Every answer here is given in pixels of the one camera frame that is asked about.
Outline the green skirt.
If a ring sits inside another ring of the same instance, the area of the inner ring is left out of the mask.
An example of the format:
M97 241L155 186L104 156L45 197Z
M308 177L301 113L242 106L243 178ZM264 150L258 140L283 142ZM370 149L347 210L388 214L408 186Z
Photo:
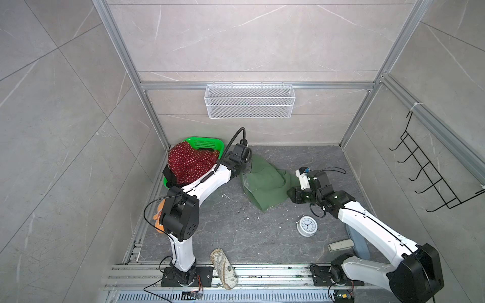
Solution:
M262 212L285 202L288 190L300 186L294 172L280 170L259 155L252 156L251 171L240 179L245 195Z

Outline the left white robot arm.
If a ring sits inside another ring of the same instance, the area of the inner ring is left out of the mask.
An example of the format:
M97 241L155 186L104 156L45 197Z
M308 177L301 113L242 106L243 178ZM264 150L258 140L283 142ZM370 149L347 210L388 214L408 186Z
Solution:
M194 183L169 189L157 223L172 241L172 264L178 272L186 274L195 270L192 237L199 225L200 206L219 187L241 174L250 162L251 149L247 140L242 139L222 157L220 164Z

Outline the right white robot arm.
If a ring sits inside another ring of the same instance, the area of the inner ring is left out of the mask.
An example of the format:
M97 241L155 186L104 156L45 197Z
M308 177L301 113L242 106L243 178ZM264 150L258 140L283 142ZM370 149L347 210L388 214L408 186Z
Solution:
M295 204L317 206L363 236L387 263L344 254L333 260L328 276L333 285L362 281L390 291L400 302L428 302L444 288L438 251L404 237L368 212L345 191L334 191L324 170L301 167L299 185L287 194Z

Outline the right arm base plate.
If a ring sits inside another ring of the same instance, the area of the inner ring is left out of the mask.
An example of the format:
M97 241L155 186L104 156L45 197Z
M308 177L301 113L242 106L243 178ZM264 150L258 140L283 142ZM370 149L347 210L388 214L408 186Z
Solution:
M351 280L347 278L343 270L336 265L316 265L309 266L313 284L316 287L346 286L362 287L365 283L360 280Z

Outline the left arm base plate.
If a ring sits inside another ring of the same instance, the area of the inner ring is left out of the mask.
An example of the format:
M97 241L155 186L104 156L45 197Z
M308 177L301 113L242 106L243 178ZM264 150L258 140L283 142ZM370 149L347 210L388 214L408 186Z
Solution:
M210 287L212 285L214 268L211 266L197 266L187 272L176 267L165 267L161 287Z

